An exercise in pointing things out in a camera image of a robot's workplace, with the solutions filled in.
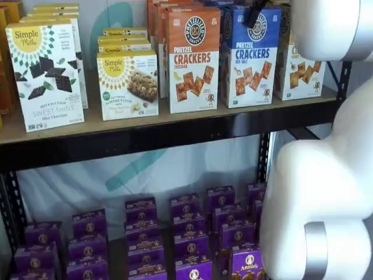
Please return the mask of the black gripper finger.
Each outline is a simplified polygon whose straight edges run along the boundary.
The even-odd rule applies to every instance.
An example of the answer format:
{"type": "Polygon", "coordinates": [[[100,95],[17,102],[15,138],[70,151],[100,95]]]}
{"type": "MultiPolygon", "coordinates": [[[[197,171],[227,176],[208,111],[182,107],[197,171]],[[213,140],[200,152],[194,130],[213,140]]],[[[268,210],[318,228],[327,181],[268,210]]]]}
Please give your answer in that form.
{"type": "Polygon", "coordinates": [[[247,26],[253,28],[256,20],[264,7],[263,0],[254,0],[249,7],[249,12],[247,14],[247,26]]]}

